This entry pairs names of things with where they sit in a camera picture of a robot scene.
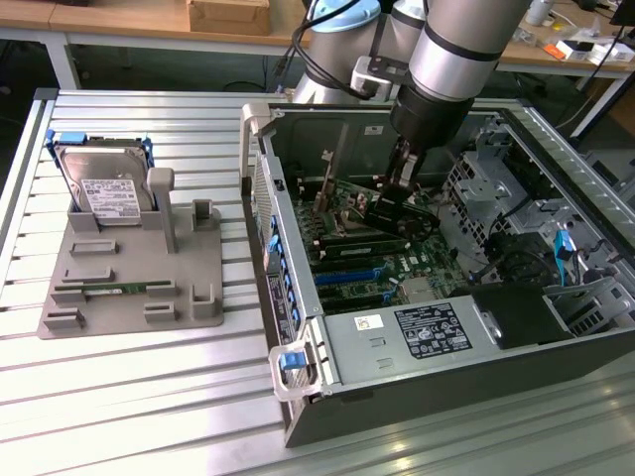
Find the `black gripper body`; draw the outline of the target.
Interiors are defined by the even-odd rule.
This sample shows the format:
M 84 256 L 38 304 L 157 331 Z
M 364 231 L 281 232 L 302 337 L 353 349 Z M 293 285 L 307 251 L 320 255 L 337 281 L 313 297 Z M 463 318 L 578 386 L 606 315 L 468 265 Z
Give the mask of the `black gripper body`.
M 455 136 L 473 102 L 473 98 L 445 101 L 403 84 L 392 107 L 390 122 L 414 149 L 436 148 Z

